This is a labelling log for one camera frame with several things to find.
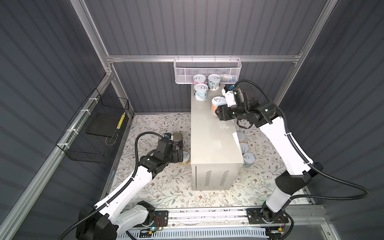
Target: wire mesh basket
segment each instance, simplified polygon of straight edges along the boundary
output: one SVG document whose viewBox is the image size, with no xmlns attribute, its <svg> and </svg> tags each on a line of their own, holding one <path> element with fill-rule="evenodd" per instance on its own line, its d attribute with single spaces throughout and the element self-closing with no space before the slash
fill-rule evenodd
<svg viewBox="0 0 384 240">
<path fill-rule="evenodd" d="M 70 131 L 67 140 L 56 145 L 74 161 L 113 161 L 129 121 L 128 110 L 128 99 L 99 94 L 88 109 L 81 110 L 78 123 L 59 138 Z"/>
<path fill-rule="evenodd" d="M 175 58 L 173 67 L 177 84 L 193 84 L 193 76 L 197 74 L 206 77 L 218 74 L 222 77 L 222 83 L 235 83 L 239 79 L 241 61 L 239 58 L 207 58 L 204 60 Z"/>
</svg>

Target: black wire basket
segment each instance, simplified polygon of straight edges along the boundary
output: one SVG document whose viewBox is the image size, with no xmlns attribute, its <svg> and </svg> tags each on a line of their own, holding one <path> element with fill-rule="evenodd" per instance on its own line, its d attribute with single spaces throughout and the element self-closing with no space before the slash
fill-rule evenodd
<svg viewBox="0 0 384 240">
<path fill-rule="evenodd" d="M 126 98 L 99 94 L 72 129 L 61 134 L 56 145 L 74 161 L 108 163 L 117 155 L 122 136 L 129 121 Z M 70 131 L 65 142 L 59 142 Z"/>
</svg>

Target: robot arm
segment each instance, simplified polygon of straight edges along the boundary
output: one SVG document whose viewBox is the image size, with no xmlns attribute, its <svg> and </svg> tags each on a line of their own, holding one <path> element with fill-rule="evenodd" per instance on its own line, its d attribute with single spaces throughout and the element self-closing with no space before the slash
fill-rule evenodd
<svg viewBox="0 0 384 240">
<path fill-rule="evenodd" d="M 263 220 L 267 223 L 273 222 L 278 219 L 279 215 L 283 215 L 282 211 L 290 202 L 289 198 L 296 191 L 305 187 L 316 173 L 313 172 L 308 164 L 304 163 L 293 148 L 287 138 L 283 118 L 279 115 L 276 106 L 272 102 L 259 104 L 257 98 L 248 99 L 246 92 L 242 88 L 229 89 L 226 87 L 226 90 L 233 92 L 225 94 L 226 98 L 231 98 L 232 96 L 234 98 L 228 99 L 227 102 L 236 102 L 236 104 L 219 106 L 216 109 L 216 115 L 219 119 L 223 121 L 244 119 L 251 126 L 255 125 L 258 127 L 271 141 L 286 166 L 287 170 L 276 178 L 277 187 L 262 207 Z M 292 134 L 289 134 L 301 153 L 307 158 L 309 163 L 313 164 L 312 159 L 304 153 Z M 322 170 L 322 166 L 319 163 L 315 164 L 315 166 Z"/>
<path fill-rule="evenodd" d="M 102 208 L 94 217 L 78 225 L 76 238 L 79 240 L 115 240 L 117 236 L 135 225 L 141 223 L 150 225 L 154 218 L 155 208 L 145 201 L 139 202 L 129 211 L 123 213 L 121 211 L 169 163 L 182 161 L 182 149 L 178 149 L 170 139 L 160 139 L 152 156 L 146 155 L 140 158 L 137 173 L 128 186 L 126 184 L 133 173 L 93 207 L 86 206 L 80 211 L 79 220 L 84 219 L 96 208 L 106 204 L 106 207 Z M 121 193 L 108 203 L 108 200 L 120 191 Z"/>
</svg>

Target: white wire basket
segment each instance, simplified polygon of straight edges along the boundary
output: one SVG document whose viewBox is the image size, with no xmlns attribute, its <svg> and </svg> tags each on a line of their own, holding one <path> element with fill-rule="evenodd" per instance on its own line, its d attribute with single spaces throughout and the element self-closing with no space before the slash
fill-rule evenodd
<svg viewBox="0 0 384 240">
<path fill-rule="evenodd" d="M 193 76 L 198 74 L 206 77 L 218 74 L 222 77 L 222 83 L 235 83 L 239 80 L 241 61 L 231 57 L 175 58 L 173 67 L 177 84 L 193 84 Z"/>
</svg>

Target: floral floor mat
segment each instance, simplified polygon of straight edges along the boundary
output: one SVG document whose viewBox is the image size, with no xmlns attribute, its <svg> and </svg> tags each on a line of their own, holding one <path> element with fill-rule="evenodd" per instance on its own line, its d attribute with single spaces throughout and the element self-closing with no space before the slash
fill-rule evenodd
<svg viewBox="0 0 384 240">
<path fill-rule="evenodd" d="M 133 207 L 142 200 L 158 209 L 262 205 L 276 186 L 275 178 L 285 171 L 284 163 L 272 143 L 258 128 L 241 129 L 236 126 L 236 129 L 247 136 L 246 143 L 256 161 L 251 168 L 241 168 L 229 190 L 192 191 L 191 165 L 171 163 L 138 192 L 127 207 Z M 190 151 L 190 130 L 190 114 L 135 115 L 111 189 L 115 189 L 133 171 L 134 143 L 140 133 L 153 131 L 163 135 L 165 132 L 180 132 L 184 140 L 183 149 Z M 155 149 L 157 141 L 155 136 L 142 136 L 138 147 L 139 157 Z M 308 204 L 308 201 L 299 198 L 291 204 Z"/>
</svg>

